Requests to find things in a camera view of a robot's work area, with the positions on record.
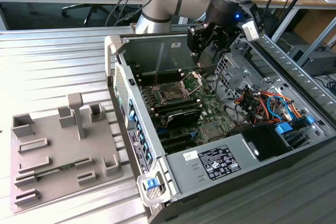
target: white sticker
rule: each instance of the white sticker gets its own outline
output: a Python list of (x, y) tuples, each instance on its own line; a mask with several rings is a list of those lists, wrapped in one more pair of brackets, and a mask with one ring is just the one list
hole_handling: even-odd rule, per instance
[(172, 43), (172, 48), (180, 47), (180, 46), (181, 46), (181, 42)]
[(183, 156), (186, 161), (198, 158), (197, 151), (184, 153)]

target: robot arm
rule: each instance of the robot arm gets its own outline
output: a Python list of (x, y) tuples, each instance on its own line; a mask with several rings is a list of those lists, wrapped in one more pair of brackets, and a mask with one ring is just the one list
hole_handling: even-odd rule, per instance
[(152, 0), (137, 22), (136, 34), (168, 33), (173, 15), (192, 19), (205, 16), (210, 0)]
[(244, 13), (252, 22), (243, 26), (247, 37), (253, 40), (264, 28), (257, 6), (251, 0), (211, 0), (205, 21), (188, 29), (188, 47), (197, 62), (202, 51), (211, 43), (217, 50), (229, 48), (240, 34), (237, 24)]
[(173, 15), (197, 19), (204, 13), (205, 21), (200, 26), (188, 28), (187, 44), (195, 63), (212, 42), (218, 51), (230, 47), (241, 32), (237, 24), (244, 13), (252, 19), (243, 26), (249, 40), (258, 37), (264, 28), (258, 8), (251, 0), (152, 0), (142, 10), (135, 32), (170, 32)]

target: blue cable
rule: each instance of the blue cable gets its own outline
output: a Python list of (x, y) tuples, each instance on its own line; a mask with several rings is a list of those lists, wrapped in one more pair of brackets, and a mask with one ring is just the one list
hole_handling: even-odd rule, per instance
[[(286, 107), (286, 109), (287, 109), (288, 114), (289, 114), (293, 119), (297, 118), (297, 117), (296, 117), (296, 116), (289, 110), (289, 107), (288, 107), (288, 105), (287, 105), (287, 102), (285, 102), (285, 100), (284, 100), (283, 98), (281, 98), (281, 97), (279, 97), (279, 96), (277, 96), (277, 95), (273, 95), (272, 97), (278, 98), (281, 102), (284, 103), (284, 105), (285, 105), (285, 107)], [(282, 118), (281, 118), (279, 115), (273, 113), (273, 111), (272, 111), (271, 108), (270, 108), (270, 104), (269, 104), (269, 102), (270, 102), (270, 99), (271, 99), (272, 97), (269, 97), (268, 100), (267, 100), (267, 109), (268, 109), (269, 113), (271, 113), (272, 115), (276, 116), (278, 119), (280, 119), (280, 122), (282, 122)]]

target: motherboard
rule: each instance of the motherboard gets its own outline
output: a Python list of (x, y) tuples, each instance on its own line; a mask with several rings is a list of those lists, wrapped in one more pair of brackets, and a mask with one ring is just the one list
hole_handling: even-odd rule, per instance
[(179, 73), (180, 80), (140, 86), (140, 93), (165, 151), (176, 153), (227, 136), (235, 122), (213, 87), (197, 71)]

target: desk leg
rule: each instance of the desk leg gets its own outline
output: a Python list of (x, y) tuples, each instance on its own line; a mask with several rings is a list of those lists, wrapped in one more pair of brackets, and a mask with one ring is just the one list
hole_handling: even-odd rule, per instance
[(274, 42), (277, 42), (277, 40), (280, 38), (281, 34), (285, 31), (289, 23), (292, 21), (292, 19), (295, 17), (295, 14), (298, 12), (299, 8), (294, 8), (290, 10), (287, 17), (283, 20), (283, 22), (280, 24), (276, 32), (272, 36), (272, 40)]
[(0, 8), (0, 31), (6, 31), (6, 30), (8, 30), (8, 26), (5, 20), (5, 16)]
[(187, 24), (188, 23), (188, 18), (180, 17), (178, 23), (179, 24)]
[(300, 57), (297, 64), (303, 66), (309, 55), (315, 51), (315, 49), (324, 41), (324, 39), (331, 33), (336, 27), (336, 17), (329, 23), (329, 25), (323, 30), (323, 32), (317, 37), (317, 39), (311, 44), (307, 51)]

